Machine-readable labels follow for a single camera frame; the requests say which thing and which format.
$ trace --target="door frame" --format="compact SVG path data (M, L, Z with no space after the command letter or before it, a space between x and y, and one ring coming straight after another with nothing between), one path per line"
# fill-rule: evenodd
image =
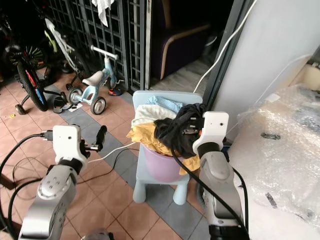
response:
M220 54L223 46L227 42L228 38L232 35L232 33L236 30L236 28L240 25L241 21L244 19L244 16L246 15L247 11L249 10L253 2L254 0L234 0L233 1L230 15L225 26L225 30L224 30L224 33L215 57L215 61L217 60L217 57ZM206 104L206 109L208 111L211 110L217 98L218 91L220 89L222 81L227 72L231 58L236 49L242 29L230 41L226 50L222 54L220 61L217 63L215 68L209 73L209 78L208 78L206 88L202 97L203 103Z

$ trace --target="white wall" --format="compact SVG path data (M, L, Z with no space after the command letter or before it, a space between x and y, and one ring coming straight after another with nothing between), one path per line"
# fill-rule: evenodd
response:
M231 129L237 123L237 115L257 101L290 61L312 54L319 45L320 0L258 0L244 25L212 109L229 114ZM288 67L264 96L305 62ZM235 127L227 134L228 139L233 140L237 132Z

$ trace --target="laundry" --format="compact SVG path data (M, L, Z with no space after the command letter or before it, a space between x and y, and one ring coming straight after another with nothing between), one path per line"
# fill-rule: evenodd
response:
M111 8L111 4L114 3L115 0L92 0L92 4L98 8L98 15L100 21L103 25L108 27L107 17L106 17L106 9Z
M188 104L180 109L175 119L154 121L154 137L168 148L173 146L183 158L194 157L196 154L193 152L193 143L199 135L183 135L183 130L193 129L189 124L190 118L200 119L205 111L206 105L203 103Z
M176 116L176 113L160 105L139 105L135 110L135 117L131 121L131 128L139 124L152 123L159 119L174 119Z
M148 99L148 101L146 101L145 104L159 105L161 107L164 107L166 109L171 110L172 112L174 112L176 114L183 107L183 104L181 102L168 100L168 99L165 99L164 97L161 97L161 96L152 96Z
M132 142L142 143L148 149L157 152L158 154L172 157L170 148L166 147L157 138L154 137L156 124L154 122L139 124L134 126L126 135L131 138ZM193 156L183 161L183 164L190 170L195 171L200 168L199 156ZM180 168L180 175L185 175L187 172Z

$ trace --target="light blue chair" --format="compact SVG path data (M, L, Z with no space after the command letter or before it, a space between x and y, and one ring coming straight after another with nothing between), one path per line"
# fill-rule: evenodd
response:
M136 91L133 94L133 105L136 110L139 105L146 104L147 100L152 96L160 96L168 100L187 104L202 103L202 97L197 93L180 92L180 91ZM187 187L189 175L183 176L180 180L174 182L161 182L154 179L148 172L146 166L146 156L143 146L140 145L138 165L136 169L136 183L133 191L133 200L136 203L143 203L146 200L146 185L161 184L161 185L177 185L173 200L178 205L183 205L187 199Z

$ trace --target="black cloth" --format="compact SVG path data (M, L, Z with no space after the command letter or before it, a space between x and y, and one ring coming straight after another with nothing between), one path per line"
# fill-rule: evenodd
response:
M183 135L183 131L193 129L190 128L190 118L201 119L205 111L206 105L203 103L188 104L180 109L175 119L165 118L154 121L156 125L154 137L169 149L173 145L174 150L183 158L194 157L196 154L192 145L199 135Z

